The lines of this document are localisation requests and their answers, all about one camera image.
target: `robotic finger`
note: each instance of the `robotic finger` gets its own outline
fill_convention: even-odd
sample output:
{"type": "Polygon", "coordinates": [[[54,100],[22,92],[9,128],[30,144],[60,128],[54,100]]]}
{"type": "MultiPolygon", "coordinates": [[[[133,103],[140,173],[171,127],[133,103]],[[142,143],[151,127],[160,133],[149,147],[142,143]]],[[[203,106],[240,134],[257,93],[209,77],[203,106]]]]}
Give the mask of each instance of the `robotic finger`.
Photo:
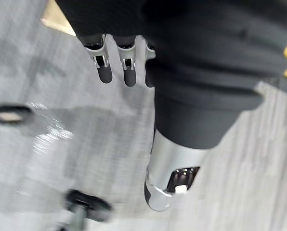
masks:
{"type": "Polygon", "coordinates": [[[97,71],[100,77],[100,80],[103,83],[110,83],[113,79],[109,60],[108,60],[108,51],[105,42],[105,35],[94,35],[91,36],[90,42],[84,44],[86,47],[89,56],[93,60],[97,71]]]}
{"type": "Polygon", "coordinates": [[[136,84],[136,36],[118,37],[113,36],[123,67],[124,82],[128,87],[133,87],[136,84]]]}

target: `black sweatshirt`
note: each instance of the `black sweatshirt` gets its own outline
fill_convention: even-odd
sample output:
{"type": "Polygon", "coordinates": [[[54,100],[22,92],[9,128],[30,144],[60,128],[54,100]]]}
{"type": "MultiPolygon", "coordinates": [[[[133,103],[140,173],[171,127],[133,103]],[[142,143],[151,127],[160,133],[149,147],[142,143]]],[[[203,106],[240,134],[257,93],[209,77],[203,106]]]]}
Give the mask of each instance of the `black sweatshirt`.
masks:
{"type": "Polygon", "coordinates": [[[143,35],[155,86],[155,127],[177,144],[216,146],[262,96],[263,78],[287,67],[287,0],[56,0],[83,42],[143,35]]]}

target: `prosthetic hand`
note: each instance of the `prosthetic hand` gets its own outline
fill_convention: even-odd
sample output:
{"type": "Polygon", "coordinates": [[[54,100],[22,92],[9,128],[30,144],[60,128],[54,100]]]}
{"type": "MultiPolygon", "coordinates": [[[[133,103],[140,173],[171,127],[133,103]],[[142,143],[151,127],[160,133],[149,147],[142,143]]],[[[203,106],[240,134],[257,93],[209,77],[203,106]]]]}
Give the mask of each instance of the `prosthetic hand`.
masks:
{"type": "Polygon", "coordinates": [[[190,189],[206,150],[262,102],[257,83],[287,67],[287,0],[56,1],[103,82],[112,78],[105,34],[115,38],[128,86],[136,82],[134,36],[147,39],[147,56],[155,51],[146,63],[156,131],[145,198],[157,211],[190,189]]]}

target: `carpeted floor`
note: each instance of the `carpeted floor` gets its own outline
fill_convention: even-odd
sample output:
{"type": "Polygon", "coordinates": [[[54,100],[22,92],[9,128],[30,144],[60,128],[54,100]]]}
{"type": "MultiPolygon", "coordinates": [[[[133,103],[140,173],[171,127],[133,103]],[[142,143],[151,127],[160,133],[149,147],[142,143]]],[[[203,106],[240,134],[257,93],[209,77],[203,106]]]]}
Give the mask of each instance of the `carpeted floor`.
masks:
{"type": "Polygon", "coordinates": [[[29,126],[0,126],[0,231],[56,230],[69,216],[69,188],[115,208],[111,222],[90,222],[89,230],[287,231],[285,79],[258,86],[265,103],[210,152],[180,204],[156,213],[143,197],[154,120],[144,41],[139,83],[128,88],[108,38],[114,79],[102,84],[80,42],[41,23],[45,4],[0,0],[0,103],[33,103],[37,113],[29,126]],[[67,135],[41,136],[55,130],[67,135]]]}

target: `silver metal joint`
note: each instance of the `silver metal joint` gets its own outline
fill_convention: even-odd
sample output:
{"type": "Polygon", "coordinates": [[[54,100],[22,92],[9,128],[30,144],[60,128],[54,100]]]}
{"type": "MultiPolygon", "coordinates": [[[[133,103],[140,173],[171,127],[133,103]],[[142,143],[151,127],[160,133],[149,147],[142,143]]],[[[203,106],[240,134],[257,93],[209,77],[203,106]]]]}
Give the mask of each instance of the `silver metal joint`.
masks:
{"type": "Polygon", "coordinates": [[[102,35],[102,40],[103,45],[101,48],[97,50],[91,49],[90,47],[86,47],[89,56],[91,57],[97,68],[100,68],[101,66],[108,67],[109,65],[108,50],[105,42],[105,35],[102,35]]]}

